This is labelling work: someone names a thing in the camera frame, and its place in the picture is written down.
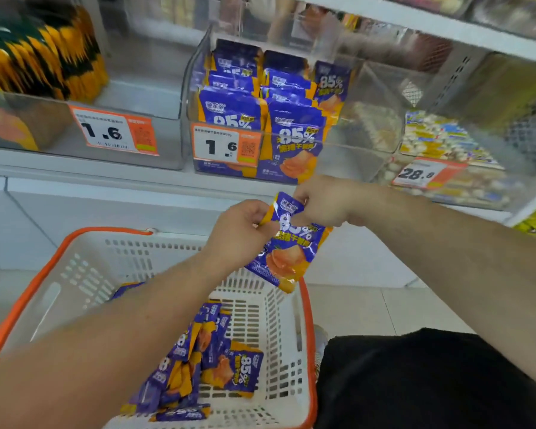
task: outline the price tag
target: price tag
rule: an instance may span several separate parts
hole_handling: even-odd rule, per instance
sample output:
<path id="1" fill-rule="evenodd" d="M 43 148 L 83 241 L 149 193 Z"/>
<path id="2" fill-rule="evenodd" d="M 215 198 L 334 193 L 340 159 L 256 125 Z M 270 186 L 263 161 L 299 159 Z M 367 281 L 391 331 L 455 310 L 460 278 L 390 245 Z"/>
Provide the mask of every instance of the price tag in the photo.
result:
<path id="1" fill-rule="evenodd" d="M 193 158 L 256 167 L 261 133 L 193 123 Z"/>
<path id="2" fill-rule="evenodd" d="M 466 164 L 457 162 L 417 158 L 411 164 L 406 165 L 391 183 L 399 186 L 437 189 L 443 187 L 455 174 L 464 170 L 466 166 Z"/>
<path id="3" fill-rule="evenodd" d="M 159 155 L 151 118 L 69 106 L 88 146 Z"/>

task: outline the shopping basket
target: shopping basket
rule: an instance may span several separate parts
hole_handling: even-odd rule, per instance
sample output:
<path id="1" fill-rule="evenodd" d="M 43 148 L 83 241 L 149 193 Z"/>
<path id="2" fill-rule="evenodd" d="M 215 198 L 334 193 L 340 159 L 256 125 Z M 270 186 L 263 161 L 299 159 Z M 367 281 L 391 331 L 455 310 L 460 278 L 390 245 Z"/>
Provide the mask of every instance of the shopping basket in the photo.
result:
<path id="1" fill-rule="evenodd" d="M 199 251 L 205 237 L 121 228 L 73 232 L 38 273 L 0 325 L 0 353 L 27 343 L 109 300 L 124 282 L 150 279 Z M 211 294 L 233 317 L 228 336 L 264 351 L 252 399 L 200 386 L 207 420 L 149 423 L 118 416 L 107 428 L 302 428 L 315 419 L 314 333 L 302 281 L 287 295 L 241 269 Z"/>

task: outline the basket rim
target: basket rim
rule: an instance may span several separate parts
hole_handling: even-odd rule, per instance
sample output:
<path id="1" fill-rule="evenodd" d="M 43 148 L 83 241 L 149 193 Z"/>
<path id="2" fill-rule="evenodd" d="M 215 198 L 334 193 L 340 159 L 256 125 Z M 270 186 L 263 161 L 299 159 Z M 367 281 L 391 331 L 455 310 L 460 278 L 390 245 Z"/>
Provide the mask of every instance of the basket rim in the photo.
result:
<path id="1" fill-rule="evenodd" d="M 8 313 L 8 316 L 6 316 L 6 318 L 0 323 L 0 351 L 4 347 L 4 344 L 6 343 L 6 340 L 10 335 L 10 332 L 13 330 L 22 312 L 24 311 L 32 297 L 36 294 L 43 281 L 56 266 L 57 262 L 62 258 L 67 248 L 70 246 L 74 239 L 90 231 L 113 231 L 115 233 L 129 233 L 143 236 L 150 236 L 154 234 L 153 231 L 135 230 L 124 227 L 84 227 L 82 229 L 75 230 L 68 236 L 66 236 L 57 248 L 52 258 L 32 279 L 28 287 L 24 290 L 24 292 L 22 292 L 22 294 L 18 297 L 18 299 L 12 306 L 12 309 Z M 307 378 L 310 393 L 310 409 L 308 411 L 306 420 L 300 426 L 290 429 L 309 429 L 315 422 L 318 406 L 315 389 L 314 319 L 311 314 L 310 295 L 308 294 L 306 282 L 303 278 L 301 278 L 298 283 L 300 285 L 300 294 L 302 295 L 302 307 L 306 323 Z"/>

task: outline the hand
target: hand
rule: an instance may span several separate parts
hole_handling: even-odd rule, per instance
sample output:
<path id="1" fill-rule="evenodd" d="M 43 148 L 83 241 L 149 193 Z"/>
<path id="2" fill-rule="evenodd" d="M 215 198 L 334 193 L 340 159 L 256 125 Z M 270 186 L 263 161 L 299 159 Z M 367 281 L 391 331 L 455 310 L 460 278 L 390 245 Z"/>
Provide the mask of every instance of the hand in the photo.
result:
<path id="1" fill-rule="evenodd" d="M 244 200 L 225 210 L 218 217 L 202 253 L 227 275 L 248 265 L 280 230 L 277 221 L 254 227 L 268 208 L 263 201 Z"/>
<path id="2" fill-rule="evenodd" d="M 350 179 L 316 175 L 299 185 L 294 198 L 306 205 L 304 211 L 292 217 L 292 225 L 311 223 L 326 227 L 339 227 L 345 221 L 363 226 L 356 215 L 356 198 L 363 185 Z"/>

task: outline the store shelf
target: store shelf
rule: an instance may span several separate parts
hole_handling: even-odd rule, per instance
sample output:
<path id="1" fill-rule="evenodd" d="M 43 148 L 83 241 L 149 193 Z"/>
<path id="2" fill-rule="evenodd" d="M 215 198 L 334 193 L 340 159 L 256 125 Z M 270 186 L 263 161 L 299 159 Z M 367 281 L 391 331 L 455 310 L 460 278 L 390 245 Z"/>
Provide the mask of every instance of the store shelf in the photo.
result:
<path id="1" fill-rule="evenodd" d="M 536 41 L 389 0 L 299 0 L 536 61 Z"/>

